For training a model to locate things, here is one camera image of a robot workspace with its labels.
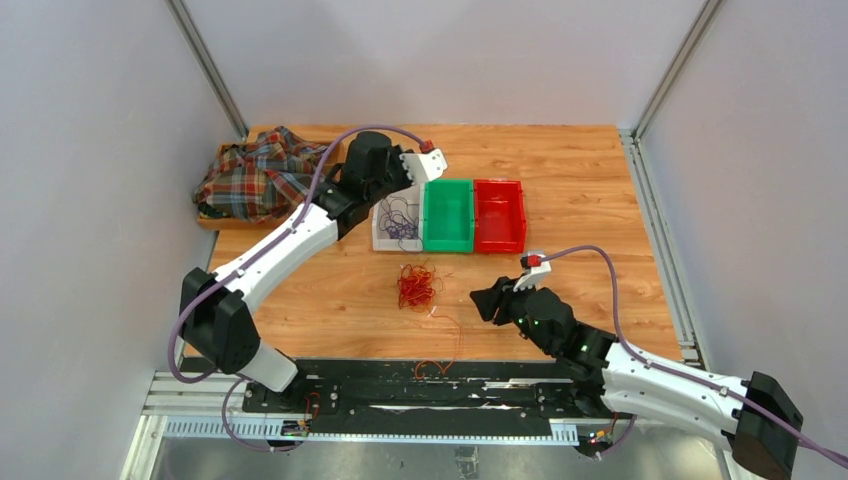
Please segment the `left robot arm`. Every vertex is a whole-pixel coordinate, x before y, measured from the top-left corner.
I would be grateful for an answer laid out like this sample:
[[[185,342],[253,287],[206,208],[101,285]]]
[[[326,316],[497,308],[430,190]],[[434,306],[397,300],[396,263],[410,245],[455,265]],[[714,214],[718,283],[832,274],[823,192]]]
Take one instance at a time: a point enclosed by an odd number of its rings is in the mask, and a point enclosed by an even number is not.
[[[364,222],[376,204],[444,173],[445,159],[430,142],[405,150],[393,144],[390,130],[367,125],[343,133],[349,142],[345,160],[327,164],[341,143],[334,140],[319,160],[305,200],[281,226],[217,270],[187,273],[168,348],[182,339],[213,372],[259,383],[279,411],[298,411],[307,390],[296,379],[298,367],[261,339],[253,316],[282,281]]]

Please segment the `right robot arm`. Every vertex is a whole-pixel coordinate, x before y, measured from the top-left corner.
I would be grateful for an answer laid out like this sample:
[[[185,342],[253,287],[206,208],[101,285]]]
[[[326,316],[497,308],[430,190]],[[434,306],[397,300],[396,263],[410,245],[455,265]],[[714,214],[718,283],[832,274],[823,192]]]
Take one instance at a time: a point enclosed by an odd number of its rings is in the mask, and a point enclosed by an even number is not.
[[[514,284],[500,277],[469,297],[482,320],[515,326],[554,359],[576,384],[571,400],[580,414],[608,409],[662,422],[713,442],[760,477],[791,477],[803,416],[775,378],[721,375],[656,356],[577,320],[552,290]]]

